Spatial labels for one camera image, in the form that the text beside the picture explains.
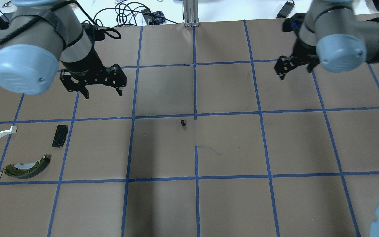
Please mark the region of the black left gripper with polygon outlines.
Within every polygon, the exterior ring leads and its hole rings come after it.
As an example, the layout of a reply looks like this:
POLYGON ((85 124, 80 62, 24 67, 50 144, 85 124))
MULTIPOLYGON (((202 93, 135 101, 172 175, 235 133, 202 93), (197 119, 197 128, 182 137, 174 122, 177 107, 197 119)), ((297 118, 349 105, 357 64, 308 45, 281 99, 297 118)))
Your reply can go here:
POLYGON ((102 63, 97 52, 92 49, 89 54, 77 62, 61 62, 62 69, 59 80, 69 92, 77 92, 90 98, 86 89, 87 85, 105 85, 115 88, 119 96, 123 95, 123 89, 127 86, 127 76, 118 64, 106 67, 102 63))

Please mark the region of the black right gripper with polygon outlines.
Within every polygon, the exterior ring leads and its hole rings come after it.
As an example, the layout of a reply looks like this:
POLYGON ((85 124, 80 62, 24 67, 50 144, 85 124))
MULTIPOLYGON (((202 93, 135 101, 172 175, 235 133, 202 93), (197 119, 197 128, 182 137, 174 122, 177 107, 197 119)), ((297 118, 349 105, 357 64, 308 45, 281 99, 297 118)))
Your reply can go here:
POLYGON ((281 55, 274 69, 280 78, 284 78, 287 73, 303 65, 307 65, 307 72, 312 73, 319 63, 320 59, 316 52, 316 47, 307 45, 300 39, 297 39, 292 54, 290 56, 281 55))

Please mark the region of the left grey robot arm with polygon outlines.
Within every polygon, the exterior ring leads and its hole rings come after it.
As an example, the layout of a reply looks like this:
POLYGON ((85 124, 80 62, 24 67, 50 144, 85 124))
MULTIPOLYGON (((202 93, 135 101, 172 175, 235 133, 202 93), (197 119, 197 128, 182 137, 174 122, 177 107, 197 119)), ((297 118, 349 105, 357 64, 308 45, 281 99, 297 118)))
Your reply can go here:
POLYGON ((75 0, 14 0, 17 10, 6 29, 0 30, 0 87, 13 93, 40 95, 54 81, 62 63, 59 80, 69 92, 89 99, 87 85, 105 85, 119 96, 127 77, 118 64, 104 66, 95 42, 111 32, 90 17, 79 22, 71 3, 75 0))

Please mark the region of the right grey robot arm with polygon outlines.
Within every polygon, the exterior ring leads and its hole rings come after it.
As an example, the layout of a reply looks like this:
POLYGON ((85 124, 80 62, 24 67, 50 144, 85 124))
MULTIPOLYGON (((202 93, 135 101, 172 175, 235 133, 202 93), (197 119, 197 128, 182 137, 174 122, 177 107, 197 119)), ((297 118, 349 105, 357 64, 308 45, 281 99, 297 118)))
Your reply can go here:
POLYGON ((282 30, 294 32, 296 42, 275 64, 281 80, 303 65, 308 73, 318 65, 341 73, 379 63, 379 17, 358 21, 351 0, 313 0, 308 12, 286 18, 282 30))

